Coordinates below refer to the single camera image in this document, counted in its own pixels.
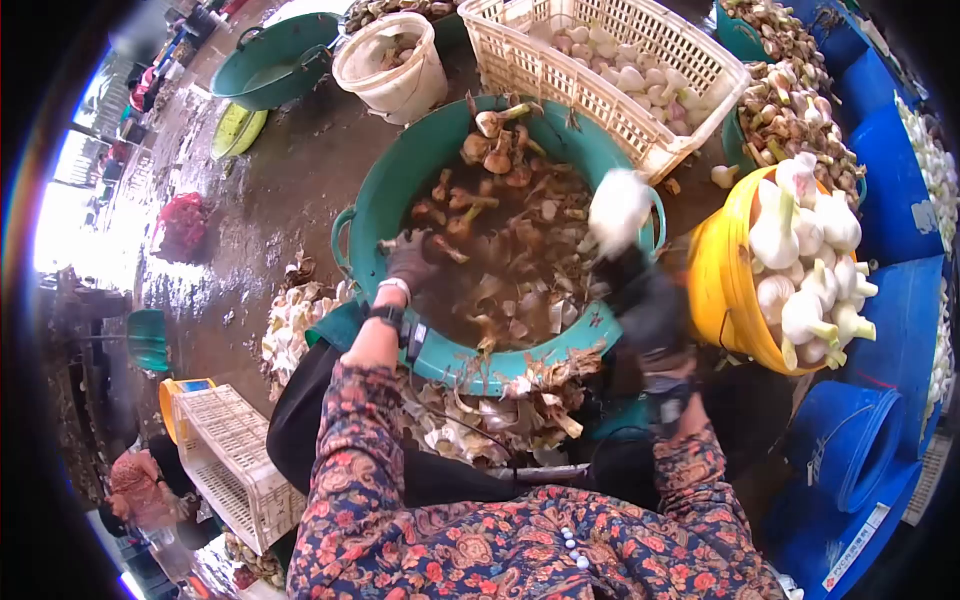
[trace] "black watch strap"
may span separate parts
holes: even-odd
[[[397,337],[403,332],[403,312],[404,309],[402,306],[397,306],[396,304],[384,304],[382,306],[377,306],[372,308],[368,319],[380,319],[385,324],[396,329]]]

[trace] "basin handle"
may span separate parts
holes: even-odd
[[[657,215],[660,217],[660,235],[657,236],[657,243],[654,244],[654,250],[651,254],[663,248],[663,242],[666,241],[666,213],[663,211],[663,203],[660,201],[660,194],[654,195],[654,204],[657,205]]]
[[[237,50],[239,50],[240,52],[244,51],[246,44],[244,43],[243,38],[246,34],[250,32],[257,32],[259,34],[262,31],[263,31],[263,28],[260,27],[259,25],[254,25],[253,27],[248,27],[247,29],[245,29],[243,33],[240,34],[240,37],[237,38]]]
[[[350,267],[349,261],[344,258],[343,253],[340,252],[340,231],[342,231],[347,223],[352,221],[356,215],[356,206],[348,206],[333,220],[333,230],[330,232],[330,249],[333,251],[333,260],[348,279],[353,279],[353,269]]]

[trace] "yellow bucket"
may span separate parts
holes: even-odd
[[[160,414],[163,416],[163,425],[167,428],[167,435],[177,443],[177,427],[174,424],[174,394],[184,392],[196,392],[197,390],[208,390],[216,387],[213,379],[164,379],[160,382],[160,389],[157,393],[160,400]]]
[[[780,327],[768,327],[756,301],[750,269],[750,225],[760,213],[760,180],[774,180],[777,166],[757,169],[730,191],[723,208],[690,234],[686,257],[690,320],[700,340],[754,357],[767,369],[786,375],[818,371],[824,361],[801,362],[790,371],[780,354]],[[821,193],[826,188],[817,182]]]

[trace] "wet concrete floor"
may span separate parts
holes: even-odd
[[[112,283],[132,288],[139,304],[167,314],[173,377],[229,383],[266,415],[272,405],[259,372],[259,340],[284,267],[303,248],[317,259],[317,280],[339,281],[329,247],[333,220],[353,204],[367,172],[401,131],[368,115],[356,96],[330,79],[272,110],[244,155],[209,157],[217,119],[227,106],[206,94],[212,73],[239,32],[282,4],[250,0],[232,31],[218,30],[200,50],[178,81],[176,95],[152,117],[157,132],[152,162],[143,153],[136,178],[135,169],[128,168],[106,233],[116,244],[115,276],[124,279]],[[678,12],[702,22],[709,5],[708,0],[685,0]],[[444,68],[447,101],[462,98],[467,89],[479,93],[469,44],[446,52]],[[689,158],[673,174],[683,190],[679,197],[659,188],[671,238],[695,226],[726,197],[709,181],[710,167],[723,162],[718,134],[701,150],[699,158]],[[134,155],[131,164],[138,160]],[[193,191],[213,208],[204,259],[184,265],[150,256],[146,229],[159,208],[174,194]],[[132,249],[141,243],[146,247],[137,261]],[[143,433],[158,433],[157,381],[143,372],[128,374],[124,385],[137,403]]]

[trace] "yellow basin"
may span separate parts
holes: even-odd
[[[250,148],[263,125],[267,122],[268,110],[251,112],[233,102],[224,110],[217,123],[210,143],[210,156],[214,159],[223,156],[243,154]]]

